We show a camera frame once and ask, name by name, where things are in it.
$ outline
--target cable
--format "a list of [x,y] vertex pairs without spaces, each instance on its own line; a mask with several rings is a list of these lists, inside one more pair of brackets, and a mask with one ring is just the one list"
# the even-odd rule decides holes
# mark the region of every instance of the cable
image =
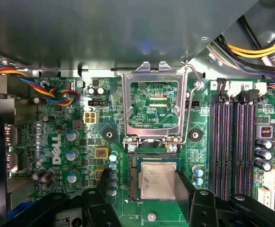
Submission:
[[254,49],[262,48],[259,40],[256,38],[244,15],[238,19],[238,23],[241,26],[242,30],[244,30],[244,32],[247,34],[247,37],[254,46]]

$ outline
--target yellow wire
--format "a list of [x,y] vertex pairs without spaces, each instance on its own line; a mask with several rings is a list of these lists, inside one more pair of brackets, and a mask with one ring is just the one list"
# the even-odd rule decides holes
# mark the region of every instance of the yellow wire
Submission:
[[266,52],[266,53],[262,53],[262,54],[254,54],[254,55],[250,55],[250,54],[245,54],[245,53],[242,53],[242,52],[239,52],[239,51],[236,51],[236,50],[232,50],[233,53],[241,56],[241,57],[245,57],[245,58],[262,58],[262,57],[265,57],[267,55],[270,55],[272,53],[275,53],[275,50],[272,50],[270,52]]
[[232,49],[232,50],[236,50],[236,51],[239,51],[239,52],[242,52],[242,53],[251,53],[251,54],[266,53],[266,52],[270,52],[270,51],[275,50],[275,46],[269,47],[269,48],[264,49],[264,50],[257,50],[257,51],[245,50],[245,49],[242,49],[242,48],[239,48],[239,47],[230,45],[230,44],[228,44],[228,46],[229,46],[230,49]]
[[25,73],[23,73],[21,71],[17,71],[17,70],[3,70],[3,71],[0,71],[0,73],[7,73],[7,74],[9,74],[9,73],[16,73],[16,74],[20,74],[20,75],[22,75],[24,77],[28,77],[27,74],[25,74]]
[[69,105],[71,105],[73,103],[73,101],[74,101],[74,98],[71,98],[70,101],[69,101],[69,103],[67,103],[67,104],[58,104],[58,105],[69,106]]
[[50,97],[52,97],[52,98],[55,98],[55,96],[54,96],[53,94],[51,94],[51,93],[44,92],[44,91],[39,90],[39,89],[37,89],[37,88],[35,88],[35,87],[34,87],[34,89],[35,89],[36,91],[38,91],[39,93],[45,95],[45,96],[50,96]]

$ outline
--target metal panel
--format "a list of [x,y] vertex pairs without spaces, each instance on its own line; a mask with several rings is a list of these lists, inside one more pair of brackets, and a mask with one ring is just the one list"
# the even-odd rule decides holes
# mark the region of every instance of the metal panel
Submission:
[[0,51],[35,68],[174,67],[257,0],[0,0]]

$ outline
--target yellow square component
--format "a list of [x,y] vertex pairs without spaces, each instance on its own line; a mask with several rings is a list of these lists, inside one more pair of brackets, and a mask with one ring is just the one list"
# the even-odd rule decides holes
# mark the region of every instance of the yellow square component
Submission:
[[109,147],[98,146],[94,149],[95,159],[108,159],[109,158]]
[[84,112],[84,124],[97,124],[99,119],[99,112]]
[[96,180],[96,181],[100,180],[104,169],[105,169],[105,167],[103,166],[103,167],[98,167],[94,170],[94,180]]

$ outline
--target mounting screw hole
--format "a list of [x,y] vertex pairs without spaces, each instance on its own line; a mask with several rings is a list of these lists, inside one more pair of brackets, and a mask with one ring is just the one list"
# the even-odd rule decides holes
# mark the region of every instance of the mounting screw hole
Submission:
[[72,222],[71,225],[73,227],[80,227],[82,225],[82,220],[80,218],[75,218]]

